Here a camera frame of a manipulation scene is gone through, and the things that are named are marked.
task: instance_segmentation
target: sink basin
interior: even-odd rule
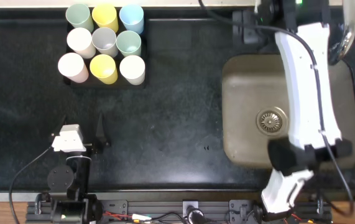
[[[353,154],[338,159],[342,168],[355,166],[355,97],[351,70],[339,62],[329,68],[334,114]],[[267,142],[287,136],[289,102],[284,66],[279,55],[240,55],[223,68],[224,151],[240,166],[271,168]],[[321,168],[332,165],[324,163]]]

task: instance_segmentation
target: drain strainer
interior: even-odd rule
[[[287,117],[278,107],[266,108],[257,114],[257,127],[266,135],[278,135],[285,130]]]

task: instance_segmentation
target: black tray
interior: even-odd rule
[[[118,32],[116,33],[116,35],[118,36],[121,32],[125,31],[126,28],[124,27],[123,23],[121,22],[120,18],[119,18],[119,10],[117,10],[117,15],[118,15],[118,24],[119,24],[119,29]],[[95,21],[93,21],[93,24],[95,26],[93,32],[98,29],[99,27],[97,26],[97,24],[95,23]],[[140,38],[141,38],[141,58],[144,60],[144,62],[146,63],[146,59],[147,59],[147,39],[145,37],[145,25],[146,25],[146,21],[144,21],[144,31],[142,34],[140,34]],[[67,34],[69,34],[69,32],[73,29],[74,27],[68,23],[67,26]],[[74,52],[67,44],[67,53],[70,52]],[[100,52],[96,49],[96,55],[99,55]],[[83,59],[83,61],[85,61],[85,65],[88,68],[89,71],[89,78],[83,82],[83,83],[76,83],[74,81],[71,81],[69,78],[64,77],[63,76],[63,81],[66,85],[71,86],[72,88],[100,88],[100,89],[114,89],[114,90],[129,90],[129,89],[143,89],[145,88],[148,79],[149,79],[149,74],[147,72],[147,66],[145,66],[145,79],[144,82],[142,82],[140,85],[132,85],[130,84],[125,77],[123,77],[121,75],[121,73],[119,72],[119,65],[121,64],[122,59],[124,58],[122,53],[118,53],[118,55],[116,57],[114,57],[115,60],[115,64],[116,64],[116,69],[118,71],[118,79],[116,80],[116,82],[114,82],[113,84],[107,85],[104,84],[103,82],[101,82],[100,80],[98,80],[98,78],[96,78],[91,72],[90,72],[90,62],[91,59]]]

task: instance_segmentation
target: black countertop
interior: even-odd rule
[[[146,11],[148,19],[152,14]],[[223,151],[222,67],[235,55],[257,50],[234,47],[232,28],[198,19],[204,18],[202,13],[160,15],[197,19],[147,23],[145,89],[78,90],[66,86],[57,71],[66,49],[63,10],[1,13],[0,190],[7,190],[14,174],[48,147],[48,135],[64,114],[92,138],[101,112],[112,146],[92,158],[93,192],[266,186],[269,170],[235,166]],[[346,61],[355,83],[355,44]],[[61,153],[48,153],[19,177],[15,189],[47,190],[48,172],[64,162]],[[344,175],[355,189],[355,169]],[[341,188],[334,172],[322,174],[320,180],[325,189]],[[311,181],[306,188],[314,186]]]

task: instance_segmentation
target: yellow cup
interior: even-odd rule
[[[108,27],[115,33],[118,31],[118,15],[112,4],[100,4],[96,6],[91,15],[99,27]]]
[[[114,59],[105,54],[95,56],[90,62],[91,73],[105,84],[112,84],[118,79]]]

